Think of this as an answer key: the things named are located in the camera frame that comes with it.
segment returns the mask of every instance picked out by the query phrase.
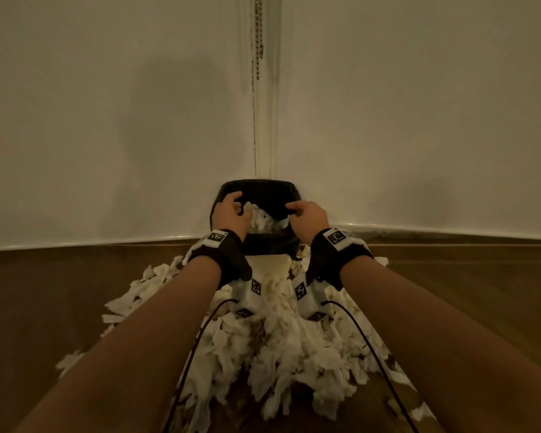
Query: wooden floor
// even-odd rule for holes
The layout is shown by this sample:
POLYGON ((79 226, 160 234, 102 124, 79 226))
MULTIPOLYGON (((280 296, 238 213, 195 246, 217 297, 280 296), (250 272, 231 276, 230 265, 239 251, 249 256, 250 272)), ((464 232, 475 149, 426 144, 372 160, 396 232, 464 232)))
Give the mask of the wooden floor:
MULTIPOLYGON (((541 245, 387 243, 375 255, 390 268, 447 300, 541 364, 541 245)), ((56 382, 53 366, 87 350, 104 329, 103 304, 127 290, 148 264, 172 261, 188 246, 118 245, 0 252, 0 433, 12 430, 56 382)), ((236 407, 248 393, 240 382, 227 407, 213 412, 212 432, 316 428, 401 432, 408 425, 386 408, 384 381, 373 376, 339 409, 337 422, 316 416, 305 395, 288 417, 262 422, 258 408, 236 407)), ((418 396, 400 387, 408 407, 418 396)), ((442 431, 432 420, 422 432, 442 431)))

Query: black wrist strap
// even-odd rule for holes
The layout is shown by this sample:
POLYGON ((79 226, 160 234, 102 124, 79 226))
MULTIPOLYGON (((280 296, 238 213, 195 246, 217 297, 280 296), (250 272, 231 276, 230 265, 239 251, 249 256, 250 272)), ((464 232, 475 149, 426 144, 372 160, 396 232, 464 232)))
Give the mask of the black wrist strap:
POLYGON ((236 279, 248 281, 252 278, 252 269, 242 250, 242 241, 230 229, 213 230, 195 249, 188 261, 199 255, 212 258, 220 266, 219 288, 236 279))
POLYGON ((319 232, 310 247, 307 284, 313 279, 325 280, 338 291, 343 283, 340 271, 345 264, 360 255, 374 258, 363 240, 350 232, 327 228, 319 232))

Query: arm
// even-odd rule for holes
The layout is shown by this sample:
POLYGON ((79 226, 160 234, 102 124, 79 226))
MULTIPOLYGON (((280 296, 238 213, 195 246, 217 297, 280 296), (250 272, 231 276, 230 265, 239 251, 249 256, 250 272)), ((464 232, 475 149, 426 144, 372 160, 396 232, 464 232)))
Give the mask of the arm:
MULTIPOLYGON (((240 193, 213 213, 214 229, 244 240, 252 217, 238 216, 240 193)), ((100 340, 38 403, 16 430, 38 432, 141 432, 160 428, 180 372, 220 281, 209 257, 180 273, 100 340)))
MULTIPOLYGON (((315 203, 297 202, 291 225, 305 243, 328 228, 315 203)), ((361 256, 340 272, 348 294, 381 335, 448 431, 541 431, 541 368, 425 289, 361 256)))

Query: black cable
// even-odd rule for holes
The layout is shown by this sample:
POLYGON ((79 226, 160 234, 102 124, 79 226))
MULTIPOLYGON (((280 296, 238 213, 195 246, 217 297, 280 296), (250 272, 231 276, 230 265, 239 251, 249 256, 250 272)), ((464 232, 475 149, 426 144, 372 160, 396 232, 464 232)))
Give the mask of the black cable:
POLYGON ((198 348, 198 342, 200 342, 200 338, 202 337, 202 333, 204 333, 204 330, 206 329, 209 322, 214 318, 216 312, 219 310, 219 308, 227 303, 227 302, 235 302, 238 303, 236 299, 225 299, 223 300, 219 305, 216 306, 215 310, 210 314, 200 331, 197 335, 197 340, 194 343, 193 349, 190 350, 190 356, 188 357, 188 361, 186 362, 186 368, 185 371, 182 373, 182 378, 180 379, 180 385, 178 386, 178 389, 176 390, 176 396, 174 398, 174 404, 172 407, 170 407, 170 413, 168 414, 168 419, 166 420, 166 424, 163 428, 163 433, 168 433, 168 430, 170 430, 170 424, 173 422, 174 413, 176 412, 176 406, 178 406, 178 403, 180 402, 180 395, 182 394, 182 388, 185 386, 186 376, 188 375, 188 371, 190 371, 190 364, 193 362, 194 353, 196 352, 198 348))
POLYGON ((403 415, 405 415, 405 418, 407 419, 407 422, 409 423, 409 426, 411 427, 411 429, 415 432, 415 433, 419 433, 418 429, 416 428, 415 426, 415 423, 413 422, 413 420, 411 419, 411 417, 409 416, 409 413, 407 412, 407 409, 405 408, 405 406, 403 405, 403 402, 401 401, 401 399, 399 398, 399 396, 397 395, 397 392, 395 391, 395 388, 393 387, 393 385, 391 384, 390 382, 390 379, 389 379, 389 376, 387 375, 387 373, 385 372, 385 370, 383 369, 382 367, 382 363, 381 363, 381 360, 378 359, 377 355, 375 354, 375 350, 373 349, 373 346, 370 344, 370 342, 368 341, 367 339, 367 336, 363 333, 363 330, 361 330, 361 327, 359 326, 359 324, 357 323, 357 321, 355 320, 355 318, 353 317, 353 315, 351 314, 351 312, 349 310, 347 310, 345 307, 343 307, 341 304, 339 304, 338 302, 336 301, 324 301, 321 303, 322 306, 324 306, 325 304, 334 304, 336 306, 339 306, 340 308, 342 308, 346 314, 348 314, 348 317, 351 318, 353 320, 353 322, 355 323, 357 329, 359 330, 359 332, 361 333, 361 336, 363 337, 363 339, 365 339, 365 343, 367 344, 368 348, 371 350, 371 352, 373 353, 373 356, 375 357, 375 360, 377 361, 377 364, 379 366, 379 369, 381 370, 381 373, 382 373, 382 376, 385 378, 385 381, 387 382, 387 385, 389 385, 389 389, 390 391, 392 392, 395 400, 397 401, 397 404, 399 405, 399 407, 401 407, 401 412, 403 412, 403 415))

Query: black plastic bin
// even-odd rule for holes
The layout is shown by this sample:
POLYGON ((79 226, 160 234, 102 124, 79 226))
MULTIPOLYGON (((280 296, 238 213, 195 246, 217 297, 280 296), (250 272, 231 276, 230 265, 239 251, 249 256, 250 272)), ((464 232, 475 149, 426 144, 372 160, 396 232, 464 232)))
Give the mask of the black plastic bin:
MULTIPOLYGON (((275 220, 283 220, 292 210, 285 208, 284 204, 300 200, 301 196, 295 185, 287 181, 274 181, 267 179, 245 179, 230 181, 220 187, 215 203, 210 211, 210 228, 212 229, 212 213, 215 205, 221 202, 229 193, 242 191, 242 196, 237 200, 242 205, 245 202, 256 204, 265 210, 275 220)), ((271 255, 287 254, 295 259, 300 240, 292 231, 291 225, 279 232, 271 234, 246 234, 245 255, 271 255)))

